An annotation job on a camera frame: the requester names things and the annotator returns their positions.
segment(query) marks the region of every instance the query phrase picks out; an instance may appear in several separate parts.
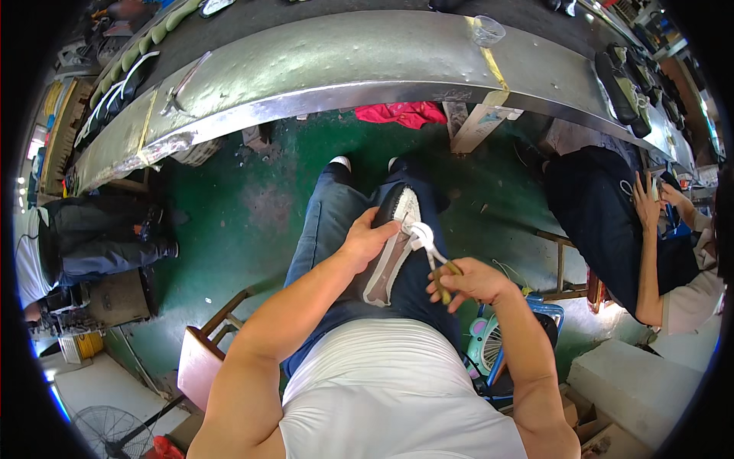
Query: yellow tape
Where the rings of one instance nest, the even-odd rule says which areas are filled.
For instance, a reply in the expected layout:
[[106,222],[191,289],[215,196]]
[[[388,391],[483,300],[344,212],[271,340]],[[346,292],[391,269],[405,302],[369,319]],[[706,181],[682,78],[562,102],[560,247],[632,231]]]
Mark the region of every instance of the yellow tape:
[[156,102],[157,96],[158,87],[156,86],[153,88],[153,95],[150,97],[150,106],[148,106],[148,113],[145,115],[145,122],[142,125],[142,134],[140,134],[138,150],[137,153],[135,153],[146,166],[150,166],[150,161],[148,161],[148,157],[142,152],[142,146],[145,144],[145,136],[148,134],[148,124],[150,122],[150,116],[153,114],[153,105]]
[[[473,35],[474,18],[471,18],[469,16],[464,16],[464,19],[466,19],[467,24],[469,24],[470,32]],[[500,72],[500,68],[497,66],[495,57],[492,55],[492,50],[489,48],[482,48],[481,46],[479,47],[479,50],[482,52],[484,61],[487,63],[487,68],[490,69],[490,72],[492,72],[492,75],[494,75],[495,79],[497,79],[497,83],[499,83],[500,86],[502,86],[501,90],[489,91],[489,93],[484,98],[482,103],[484,105],[502,106],[502,104],[504,104],[507,98],[509,97],[509,86],[507,85],[505,78],[502,76],[502,72]]]

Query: left hand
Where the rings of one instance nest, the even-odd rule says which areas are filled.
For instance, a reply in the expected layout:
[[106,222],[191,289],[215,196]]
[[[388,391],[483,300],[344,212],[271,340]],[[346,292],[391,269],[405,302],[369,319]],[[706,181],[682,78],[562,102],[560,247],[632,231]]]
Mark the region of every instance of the left hand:
[[346,241],[337,250],[338,255],[344,256],[354,267],[355,274],[367,269],[367,263],[379,255],[385,242],[400,231],[400,222],[392,220],[379,228],[372,228],[372,220],[379,207],[367,209],[352,223]]
[[635,187],[632,189],[632,199],[635,203],[637,216],[642,223],[645,233],[658,233],[658,219],[660,218],[660,204],[653,199],[653,178],[648,172],[645,177],[647,192],[642,188],[640,174],[635,172]]

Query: person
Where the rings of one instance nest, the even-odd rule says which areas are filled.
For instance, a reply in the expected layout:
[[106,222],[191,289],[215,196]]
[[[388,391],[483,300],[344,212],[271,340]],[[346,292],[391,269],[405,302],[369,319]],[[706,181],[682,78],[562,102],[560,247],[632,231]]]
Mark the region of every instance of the person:
[[[663,183],[656,201],[650,173],[643,186],[639,173],[607,148],[586,146],[550,158],[524,142],[516,142],[515,150],[543,182],[548,208],[620,306],[663,334],[693,332],[711,318],[724,294],[713,221],[676,189],[674,179]],[[667,203],[691,236],[658,236]]]
[[160,223],[162,210],[127,196],[55,200],[15,215],[15,271],[26,320],[38,320],[37,301],[56,286],[96,281],[165,257],[178,243],[142,241],[134,226]]
[[[352,187],[347,158],[325,167],[285,288],[233,340],[187,457],[580,456],[564,419],[548,337],[501,273],[457,259],[463,275],[441,268],[440,277],[456,296],[448,308],[433,304],[439,298],[421,249],[397,268],[389,306],[368,304],[359,289],[353,292],[374,260],[395,254],[385,242],[401,233],[405,212],[420,215],[446,252],[438,223],[445,197],[410,158],[391,160],[388,171],[368,199]],[[407,187],[418,209],[403,201],[411,193],[392,192]],[[457,352],[461,334],[453,313],[469,297],[495,309],[515,384],[514,418],[476,394]],[[281,363],[290,377],[282,402]]]

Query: hand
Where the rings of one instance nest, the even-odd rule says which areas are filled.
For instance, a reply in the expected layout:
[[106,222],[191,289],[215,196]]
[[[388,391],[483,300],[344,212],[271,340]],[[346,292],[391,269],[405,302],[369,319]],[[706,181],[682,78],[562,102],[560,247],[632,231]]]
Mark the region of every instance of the hand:
[[663,183],[663,192],[661,193],[660,199],[661,201],[670,203],[673,206],[679,206],[680,204],[688,200],[688,198],[684,196],[682,192],[665,183]]
[[[450,292],[458,292],[448,304],[449,313],[453,314],[468,298],[492,304],[504,294],[517,292],[522,296],[518,287],[504,274],[479,260],[466,258],[453,262],[462,270],[463,275],[454,275],[446,265],[440,268],[441,285]],[[433,280],[433,274],[430,274],[428,279]],[[428,284],[426,292],[431,295],[431,303],[436,303],[440,299],[440,295],[436,292],[435,281]]]
[[337,254],[349,260],[354,267],[355,274],[364,271],[367,263],[379,255],[382,247],[385,246],[385,241],[400,231],[400,222],[397,220],[372,229],[372,220],[378,210],[379,207],[372,207],[357,218],[346,235],[346,241],[337,250]]
[[645,233],[658,233],[658,219],[660,218],[660,204],[653,199],[653,178],[647,173],[645,181],[647,182],[647,193],[642,189],[640,175],[635,172],[635,187],[632,189],[632,199],[635,203],[637,216],[642,223],[642,229]]

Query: woman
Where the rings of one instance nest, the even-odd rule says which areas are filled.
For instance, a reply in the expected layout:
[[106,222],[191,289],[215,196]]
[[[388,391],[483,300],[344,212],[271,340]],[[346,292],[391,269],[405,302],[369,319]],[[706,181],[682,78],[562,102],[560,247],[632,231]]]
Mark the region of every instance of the woman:
[[[548,208],[612,297],[638,321],[663,333],[696,330],[722,299],[712,219],[670,184],[661,201],[627,162],[606,148],[543,158],[516,143],[517,156],[541,178]],[[660,209],[677,209],[691,236],[658,237]]]

